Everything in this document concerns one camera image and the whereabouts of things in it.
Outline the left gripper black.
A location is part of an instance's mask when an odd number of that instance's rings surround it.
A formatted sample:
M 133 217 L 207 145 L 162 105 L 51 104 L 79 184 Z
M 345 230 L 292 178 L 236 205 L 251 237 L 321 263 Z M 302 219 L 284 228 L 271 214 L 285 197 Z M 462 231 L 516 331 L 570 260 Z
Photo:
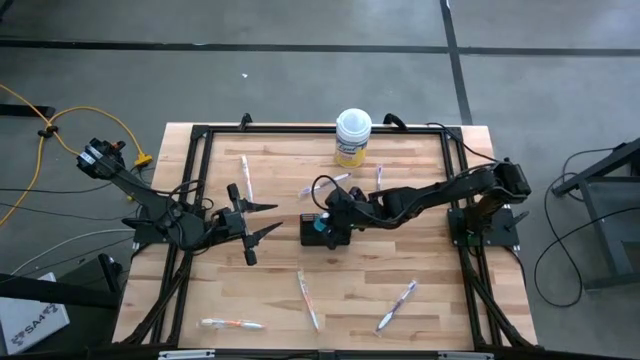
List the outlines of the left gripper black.
M 281 226 L 282 222 L 271 224 L 250 233 L 244 214 L 271 210 L 277 208 L 277 205 L 257 204 L 242 198 L 235 183 L 227 186 L 227 193 L 232 207 L 224 208 L 218 215 L 219 226 L 224 229 L 226 239 L 240 238 L 242 240 L 246 264 L 256 265 L 257 255 L 254 247 L 271 231 Z

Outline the yellow white disinfecting wipes canister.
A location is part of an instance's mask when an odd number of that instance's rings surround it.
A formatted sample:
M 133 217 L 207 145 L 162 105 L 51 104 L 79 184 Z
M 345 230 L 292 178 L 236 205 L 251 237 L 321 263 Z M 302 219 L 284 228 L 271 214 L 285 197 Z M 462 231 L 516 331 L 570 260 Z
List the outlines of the yellow white disinfecting wipes canister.
M 336 119 L 336 163 L 347 168 L 360 166 L 372 131 L 372 120 L 367 112 L 349 108 Z

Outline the white printed cardboard box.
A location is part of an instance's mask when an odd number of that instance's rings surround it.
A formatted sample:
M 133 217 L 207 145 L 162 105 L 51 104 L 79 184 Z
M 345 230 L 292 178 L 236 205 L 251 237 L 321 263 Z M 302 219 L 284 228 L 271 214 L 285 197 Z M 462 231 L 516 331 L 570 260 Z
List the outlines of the white printed cardboard box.
M 69 324 L 62 304 L 0 297 L 0 331 L 8 355 L 28 350 Z

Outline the black floor stand foot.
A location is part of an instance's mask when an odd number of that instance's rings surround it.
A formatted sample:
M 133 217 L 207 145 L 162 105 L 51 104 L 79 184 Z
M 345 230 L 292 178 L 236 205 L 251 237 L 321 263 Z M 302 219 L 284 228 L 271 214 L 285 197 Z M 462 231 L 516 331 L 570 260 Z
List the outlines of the black floor stand foot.
M 31 108 L 28 105 L 12 105 L 0 104 L 0 116 L 11 117 L 40 117 L 50 118 L 54 115 L 56 109 L 50 106 L 35 106 Z

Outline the black aluminium table frame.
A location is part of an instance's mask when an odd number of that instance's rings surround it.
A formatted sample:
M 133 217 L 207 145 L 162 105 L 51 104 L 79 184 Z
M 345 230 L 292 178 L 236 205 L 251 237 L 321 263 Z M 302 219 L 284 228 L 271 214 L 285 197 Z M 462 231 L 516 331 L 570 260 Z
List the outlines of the black aluminium table frame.
M 228 206 L 226 186 L 246 189 L 240 156 L 249 161 L 254 200 L 276 209 L 248 215 L 252 230 L 283 224 L 256 247 L 257 265 L 246 266 L 240 241 L 197 256 L 186 284 L 180 347 L 346 350 L 470 350 L 473 348 L 459 252 L 449 237 L 446 204 L 424 211 L 397 230 L 356 231 L 351 244 L 329 250 L 299 243 L 299 214 L 319 212 L 299 193 L 318 175 L 351 171 L 346 189 L 375 189 L 376 165 L 382 185 L 423 187 L 461 170 L 459 146 L 450 140 L 450 164 L 442 152 L 444 134 L 373 134 L 365 163 L 345 169 L 334 162 L 334 131 L 312 125 L 284 125 L 283 133 L 215 131 L 205 197 Z M 132 260 L 114 341 L 124 340 L 159 295 L 168 248 L 152 245 Z M 499 247 L 485 250 L 495 300 L 517 331 L 537 343 L 520 266 Z M 319 322 L 315 330 L 302 295 L 304 272 Z M 374 329 L 396 299 L 416 280 L 417 289 L 380 336 Z M 214 329 L 205 318 L 248 320 L 266 330 Z

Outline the silver metal bracket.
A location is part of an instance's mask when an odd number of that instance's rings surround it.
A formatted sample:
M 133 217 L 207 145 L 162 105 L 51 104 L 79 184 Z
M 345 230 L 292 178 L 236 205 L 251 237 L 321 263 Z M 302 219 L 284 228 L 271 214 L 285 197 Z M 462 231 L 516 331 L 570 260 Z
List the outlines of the silver metal bracket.
M 495 360 L 491 353 L 447 351 L 439 352 L 438 360 Z
M 172 350 L 162 351 L 158 354 L 157 360 L 213 360 L 216 352 L 214 350 Z

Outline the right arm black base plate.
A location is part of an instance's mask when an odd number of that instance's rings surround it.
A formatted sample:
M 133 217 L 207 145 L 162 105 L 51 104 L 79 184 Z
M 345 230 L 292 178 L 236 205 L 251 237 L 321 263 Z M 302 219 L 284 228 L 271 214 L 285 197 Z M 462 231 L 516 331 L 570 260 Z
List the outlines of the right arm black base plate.
M 509 207 L 499 209 L 482 230 L 473 230 L 459 208 L 447 212 L 447 221 L 452 243 L 458 247 L 519 245 L 516 225 L 519 222 Z

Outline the black side table frame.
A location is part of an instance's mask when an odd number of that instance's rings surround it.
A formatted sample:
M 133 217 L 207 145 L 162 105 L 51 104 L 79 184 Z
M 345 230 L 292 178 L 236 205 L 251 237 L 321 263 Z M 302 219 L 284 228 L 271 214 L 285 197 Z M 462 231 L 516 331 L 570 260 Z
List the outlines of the black side table frame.
M 640 137 L 562 179 L 552 193 L 562 197 L 574 190 L 582 194 L 608 267 L 607 276 L 587 281 L 584 289 L 640 283 L 640 265 L 629 254 L 634 247 L 640 250 Z

